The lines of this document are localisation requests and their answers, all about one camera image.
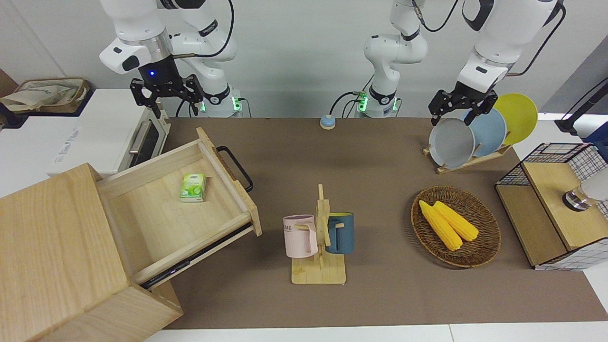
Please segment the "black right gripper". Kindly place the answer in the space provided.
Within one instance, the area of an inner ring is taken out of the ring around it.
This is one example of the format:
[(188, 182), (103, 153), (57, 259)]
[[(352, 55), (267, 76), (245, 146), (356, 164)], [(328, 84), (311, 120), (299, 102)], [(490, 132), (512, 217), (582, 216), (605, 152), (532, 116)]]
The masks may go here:
[(170, 87), (179, 91), (182, 103), (187, 102), (191, 114), (198, 116), (200, 109), (198, 105), (204, 100), (204, 91), (196, 74), (182, 78), (173, 56), (163, 60), (149, 63), (140, 67), (142, 80), (133, 78), (131, 80), (131, 93), (138, 106), (145, 106), (154, 113), (156, 118), (161, 118), (161, 110), (157, 104), (158, 95), (144, 94), (144, 90), (156, 92), (157, 89)]

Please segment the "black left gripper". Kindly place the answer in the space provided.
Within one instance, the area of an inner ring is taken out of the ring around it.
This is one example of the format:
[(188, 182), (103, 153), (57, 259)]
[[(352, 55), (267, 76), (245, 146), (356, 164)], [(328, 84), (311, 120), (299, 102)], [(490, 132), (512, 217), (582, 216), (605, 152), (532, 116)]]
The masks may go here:
[(455, 105), (460, 105), (460, 108), (471, 108), (466, 115), (466, 124), (471, 125), (476, 117), (488, 114), (498, 98), (498, 95), (494, 95), (493, 87), (480, 92), (462, 82), (456, 82), (452, 92), (438, 90), (428, 104), (431, 123), (436, 125), (443, 115), (454, 111)]

